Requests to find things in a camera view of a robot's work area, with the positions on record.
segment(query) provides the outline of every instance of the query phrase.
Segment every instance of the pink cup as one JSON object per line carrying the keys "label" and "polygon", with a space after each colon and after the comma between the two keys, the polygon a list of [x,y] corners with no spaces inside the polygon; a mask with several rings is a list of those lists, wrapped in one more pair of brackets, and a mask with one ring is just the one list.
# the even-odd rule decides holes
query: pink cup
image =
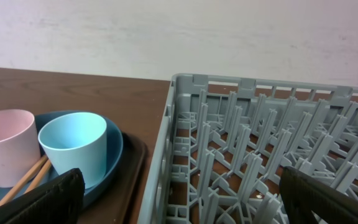
{"label": "pink cup", "polygon": [[0,187],[13,187],[40,159],[34,115],[0,111]]}

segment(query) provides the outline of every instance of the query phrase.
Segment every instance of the light blue cup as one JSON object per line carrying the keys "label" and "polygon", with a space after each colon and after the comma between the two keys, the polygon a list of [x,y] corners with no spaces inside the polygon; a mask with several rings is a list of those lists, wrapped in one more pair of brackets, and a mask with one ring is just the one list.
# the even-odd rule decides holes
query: light blue cup
{"label": "light blue cup", "polygon": [[71,113],[47,123],[38,140],[59,175],[80,168],[88,189],[106,173],[106,128],[97,114]]}

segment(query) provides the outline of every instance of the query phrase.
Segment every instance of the dish rack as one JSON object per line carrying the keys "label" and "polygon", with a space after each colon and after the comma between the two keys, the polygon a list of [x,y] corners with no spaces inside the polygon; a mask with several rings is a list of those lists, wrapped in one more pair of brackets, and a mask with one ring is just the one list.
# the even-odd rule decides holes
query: dish rack
{"label": "dish rack", "polygon": [[289,223],[285,166],[358,201],[358,87],[175,75],[138,223]]}

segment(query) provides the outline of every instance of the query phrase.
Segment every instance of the blue bowl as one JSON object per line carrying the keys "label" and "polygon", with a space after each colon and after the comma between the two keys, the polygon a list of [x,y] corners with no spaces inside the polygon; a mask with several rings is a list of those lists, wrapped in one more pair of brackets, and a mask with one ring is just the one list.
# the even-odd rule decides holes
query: blue bowl
{"label": "blue bowl", "polygon": [[[56,111],[47,114],[40,114],[35,116],[35,125],[37,126],[37,132],[41,130],[41,128],[46,125],[49,121],[66,114],[83,112],[83,111]],[[109,119],[105,118],[107,122],[107,164],[106,164],[106,174],[104,175],[101,182],[94,185],[93,187],[86,189],[84,193],[83,199],[83,208],[90,205],[93,201],[95,201],[98,196],[106,189],[106,187],[110,184],[111,179],[114,176],[115,167],[119,159],[121,158],[122,148],[123,148],[123,139],[122,134],[119,128]],[[44,150],[40,146],[41,155],[45,154]],[[45,175],[44,179],[41,181],[41,184],[44,184],[58,176],[55,169],[51,168],[49,173]],[[23,189],[16,195],[16,197],[21,196],[28,185],[27,183]],[[0,200],[8,193],[10,188],[0,188]]]}

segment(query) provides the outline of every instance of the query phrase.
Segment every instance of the black object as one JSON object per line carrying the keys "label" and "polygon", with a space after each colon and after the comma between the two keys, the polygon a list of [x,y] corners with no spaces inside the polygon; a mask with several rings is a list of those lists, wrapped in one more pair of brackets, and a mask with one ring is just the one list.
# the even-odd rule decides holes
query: black object
{"label": "black object", "polygon": [[280,194],[291,224],[358,223],[358,202],[294,169],[284,167]]}
{"label": "black object", "polygon": [[0,207],[0,224],[76,223],[81,212],[85,183],[72,169]]}

